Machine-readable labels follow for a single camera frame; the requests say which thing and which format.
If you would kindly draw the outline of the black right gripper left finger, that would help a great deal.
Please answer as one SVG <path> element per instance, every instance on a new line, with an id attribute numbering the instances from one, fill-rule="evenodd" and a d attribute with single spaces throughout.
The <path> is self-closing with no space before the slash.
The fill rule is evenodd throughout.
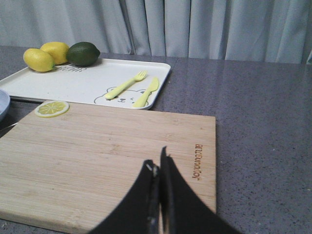
<path id="1" fill-rule="evenodd" d="M 158 234 L 159 167 L 143 162 L 134 184 L 117 207 L 91 234 Z"/>

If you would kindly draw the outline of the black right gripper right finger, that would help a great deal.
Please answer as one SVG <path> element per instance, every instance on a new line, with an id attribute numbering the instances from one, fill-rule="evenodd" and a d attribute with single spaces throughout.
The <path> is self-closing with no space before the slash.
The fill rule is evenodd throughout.
<path id="1" fill-rule="evenodd" d="M 238 234 L 195 194 L 162 148 L 160 204 L 165 234 Z"/>

